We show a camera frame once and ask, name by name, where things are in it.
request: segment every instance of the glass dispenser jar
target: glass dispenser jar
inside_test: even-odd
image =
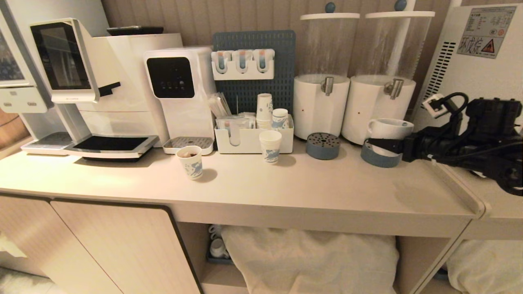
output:
[[[369,32],[365,58],[351,78],[342,135],[363,144],[374,118],[404,119],[416,82],[412,79],[434,12],[382,12],[365,15]]]
[[[308,14],[300,19],[305,30],[294,78],[294,134],[302,139],[316,132],[339,136],[359,14]]]

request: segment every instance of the dispenser lid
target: dispenser lid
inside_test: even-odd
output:
[[[434,17],[434,11],[391,11],[376,12],[365,14],[365,18],[385,18],[385,17]]]
[[[336,18],[360,18],[359,13],[316,13],[300,16],[300,20],[310,19],[336,19]]]

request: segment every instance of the sticker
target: sticker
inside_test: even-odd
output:
[[[515,11],[515,6],[472,9],[457,53],[496,58]]]
[[[483,49],[481,49],[481,52],[495,53],[496,51],[494,50],[494,40],[490,40],[490,42],[485,47],[483,47]]]

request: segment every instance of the dispenser spout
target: dispenser spout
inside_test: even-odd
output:
[[[385,94],[391,96],[391,99],[394,100],[396,97],[398,97],[401,93],[401,88],[403,87],[403,80],[400,78],[395,78],[392,80],[392,82],[388,82],[385,84],[385,88],[383,89],[383,92]]]
[[[332,88],[334,86],[334,78],[328,76],[322,82],[322,91],[325,93],[325,96],[329,96],[332,93]]]

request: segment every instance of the pegboard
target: pegboard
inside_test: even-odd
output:
[[[216,89],[224,93],[233,114],[236,114],[236,96],[239,112],[256,112],[260,93],[272,94],[274,108],[285,108],[292,113],[296,49],[293,30],[217,32],[212,36],[212,44],[214,51],[269,48],[275,51],[273,80],[216,81]]]

